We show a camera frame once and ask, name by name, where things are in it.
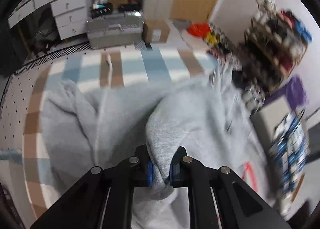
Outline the grey hoodie with red print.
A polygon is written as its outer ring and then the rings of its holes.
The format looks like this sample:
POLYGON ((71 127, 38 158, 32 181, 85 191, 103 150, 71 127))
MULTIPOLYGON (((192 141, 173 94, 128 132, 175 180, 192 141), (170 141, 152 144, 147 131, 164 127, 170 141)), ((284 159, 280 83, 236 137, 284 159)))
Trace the grey hoodie with red print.
POLYGON ((40 181, 61 195, 90 168, 110 168, 145 145, 153 163, 153 185, 135 190, 133 228, 188 228, 187 190, 169 185, 177 148, 205 166, 228 166, 274 204, 266 156, 249 119, 232 68, 177 83, 150 81, 82 93, 66 80, 51 89, 40 115, 49 159, 39 161, 40 181))

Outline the white bedside cabinet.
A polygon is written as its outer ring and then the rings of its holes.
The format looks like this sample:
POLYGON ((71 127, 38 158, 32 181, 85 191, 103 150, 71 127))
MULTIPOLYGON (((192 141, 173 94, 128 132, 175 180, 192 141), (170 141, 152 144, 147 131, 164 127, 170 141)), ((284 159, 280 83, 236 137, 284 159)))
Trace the white bedside cabinet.
POLYGON ((250 117, 259 142, 264 151, 268 151, 273 141, 274 130, 283 118, 291 112, 289 103, 284 96, 263 106, 250 117))

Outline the checkered blue brown bedsheet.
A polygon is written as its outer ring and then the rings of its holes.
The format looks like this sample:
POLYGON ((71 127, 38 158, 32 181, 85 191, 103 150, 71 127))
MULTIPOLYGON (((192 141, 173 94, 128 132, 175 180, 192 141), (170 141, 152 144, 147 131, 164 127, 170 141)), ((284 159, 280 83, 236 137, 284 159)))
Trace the checkered blue brown bedsheet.
POLYGON ((49 157, 40 130, 47 93, 70 79, 80 91, 128 86, 148 81, 176 81, 208 73, 216 60, 205 50, 138 49, 134 46, 94 50, 90 44, 63 48, 12 73, 1 98, 1 184, 9 191, 25 226, 57 200, 49 157))

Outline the blue white plaid cloth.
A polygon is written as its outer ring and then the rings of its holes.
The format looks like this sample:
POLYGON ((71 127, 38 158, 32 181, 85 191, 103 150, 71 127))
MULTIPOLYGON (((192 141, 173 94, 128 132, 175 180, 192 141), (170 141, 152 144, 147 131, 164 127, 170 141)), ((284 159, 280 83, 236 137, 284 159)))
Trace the blue white plaid cloth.
POLYGON ((304 111, 289 112, 274 128, 268 151, 275 165, 282 198, 292 197, 303 175, 310 154, 308 131, 303 122, 304 111))

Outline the yellow plush toy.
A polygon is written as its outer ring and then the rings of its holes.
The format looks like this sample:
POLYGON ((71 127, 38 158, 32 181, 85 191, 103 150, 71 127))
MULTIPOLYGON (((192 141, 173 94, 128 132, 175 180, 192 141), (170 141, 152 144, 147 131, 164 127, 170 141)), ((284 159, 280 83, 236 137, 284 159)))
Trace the yellow plush toy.
POLYGON ((212 46, 220 43, 220 37, 216 35, 214 32, 208 32, 204 37, 204 40, 207 42, 207 44, 212 46))

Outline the cardboard box on floor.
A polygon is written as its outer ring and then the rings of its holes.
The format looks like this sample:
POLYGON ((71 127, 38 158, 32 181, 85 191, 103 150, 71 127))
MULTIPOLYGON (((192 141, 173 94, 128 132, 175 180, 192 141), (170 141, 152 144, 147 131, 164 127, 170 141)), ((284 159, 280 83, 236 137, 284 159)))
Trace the cardboard box on floor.
POLYGON ((145 20, 143 39, 145 42, 166 43, 170 34, 170 27, 164 20, 145 20))

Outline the purple cloth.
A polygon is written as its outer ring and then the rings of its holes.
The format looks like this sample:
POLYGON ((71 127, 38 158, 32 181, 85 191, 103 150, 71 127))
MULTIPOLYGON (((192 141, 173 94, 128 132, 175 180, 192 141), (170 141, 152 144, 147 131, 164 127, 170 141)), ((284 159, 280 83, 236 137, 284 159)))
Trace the purple cloth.
POLYGON ((298 106, 304 105, 307 100, 306 91, 299 76, 293 76, 284 86, 267 96, 264 101, 264 106, 272 103, 280 97, 285 97, 289 106, 293 110, 298 106))

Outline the orange red toy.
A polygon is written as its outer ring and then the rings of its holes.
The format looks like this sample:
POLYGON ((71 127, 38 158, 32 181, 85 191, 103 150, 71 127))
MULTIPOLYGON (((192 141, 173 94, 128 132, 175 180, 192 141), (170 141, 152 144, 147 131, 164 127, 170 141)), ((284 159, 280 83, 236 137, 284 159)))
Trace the orange red toy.
POLYGON ((205 36, 210 32, 210 26, 206 23, 191 24, 187 28, 187 32, 197 38, 205 38, 205 36))

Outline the silver ribbed suitcase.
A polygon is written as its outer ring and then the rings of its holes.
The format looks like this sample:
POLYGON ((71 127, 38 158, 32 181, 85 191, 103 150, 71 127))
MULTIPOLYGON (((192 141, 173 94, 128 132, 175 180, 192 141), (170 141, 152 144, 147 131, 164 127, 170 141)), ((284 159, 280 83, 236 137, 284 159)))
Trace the silver ribbed suitcase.
POLYGON ((144 16, 141 12, 116 12, 88 18, 87 37, 92 48, 130 45, 142 40, 144 16))

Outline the wooden shoe rack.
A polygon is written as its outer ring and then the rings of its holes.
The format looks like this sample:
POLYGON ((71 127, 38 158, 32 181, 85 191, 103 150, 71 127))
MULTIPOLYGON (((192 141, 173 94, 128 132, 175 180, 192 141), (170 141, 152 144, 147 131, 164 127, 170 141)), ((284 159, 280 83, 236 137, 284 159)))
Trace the wooden shoe rack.
POLYGON ((266 93, 276 91, 300 64, 312 42, 306 26, 274 0, 255 0, 257 10, 240 47, 249 61, 245 74, 266 93))

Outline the white drawer desk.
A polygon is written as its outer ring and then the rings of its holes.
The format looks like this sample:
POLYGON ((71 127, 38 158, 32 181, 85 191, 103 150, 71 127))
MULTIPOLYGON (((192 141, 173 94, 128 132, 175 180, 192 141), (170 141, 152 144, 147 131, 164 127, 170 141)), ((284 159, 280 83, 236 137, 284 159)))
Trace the white drawer desk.
POLYGON ((60 39, 67 39, 86 33, 90 3, 91 0, 29 0, 12 12, 8 24, 12 28, 29 14, 50 5, 60 39))

